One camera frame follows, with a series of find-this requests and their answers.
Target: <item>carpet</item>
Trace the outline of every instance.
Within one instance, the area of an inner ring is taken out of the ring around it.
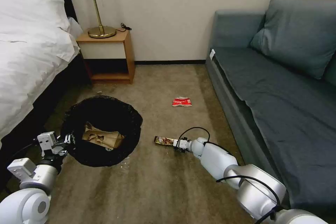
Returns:
[[[141,65],[134,84],[95,84],[71,90],[46,124],[58,131],[70,105],[97,95],[131,104],[143,117],[134,152],[114,167],[91,168],[68,156],[52,192],[49,224],[253,223],[236,192],[216,183],[190,153],[153,143],[154,136],[178,138],[201,126],[210,140],[243,163],[204,65]],[[179,96],[192,107],[172,107]],[[202,130],[188,138],[206,137]]]

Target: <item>lamp stand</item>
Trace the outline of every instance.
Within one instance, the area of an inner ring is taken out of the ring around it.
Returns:
[[[104,38],[107,38],[107,37],[114,36],[117,33],[117,31],[114,28],[112,28],[112,27],[103,26],[101,24],[102,21],[100,20],[100,15],[99,15],[99,10],[98,10],[98,6],[97,6],[96,0],[93,0],[93,3],[94,3],[94,7],[96,8],[96,13],[97,13],[97,18],[98,18],[99,26],[89,29],[88,32],[87,32],[88,35],[91,38],[94,38],[94,39],[100,39],[100,38],[104,39]]]

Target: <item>snack package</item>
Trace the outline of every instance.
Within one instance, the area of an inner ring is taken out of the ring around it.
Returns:
[[[108,149],[118,148],[125,137],[118,131],[107,132],[93,127],[89,122],[85,124],[82,139]]]
[[[177,97],[173,100],[173,107],[177,106],[191,107],[191,101],[188,97]]]
[[[154,143],[157,143],[157,144],[160,144],[160,145],[171,145],[171,146],[173,146],[174,140],[177,141],[177,139],[173,139],[173,138],[166,138],[166,137],[162,137],[162,136],[156,136],[154,138]]]

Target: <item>brown paper bag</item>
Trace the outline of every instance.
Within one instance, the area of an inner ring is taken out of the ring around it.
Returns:
[[[118,148],[125,137],[118,131],[107,132],[93,127],[89,122],[85,124],[82,139],[103,146],[108,149]]]

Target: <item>white pillow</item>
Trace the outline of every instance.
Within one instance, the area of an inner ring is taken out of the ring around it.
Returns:
[[[0,0],[0,32],[9,24],[69,28],[64,0]]]

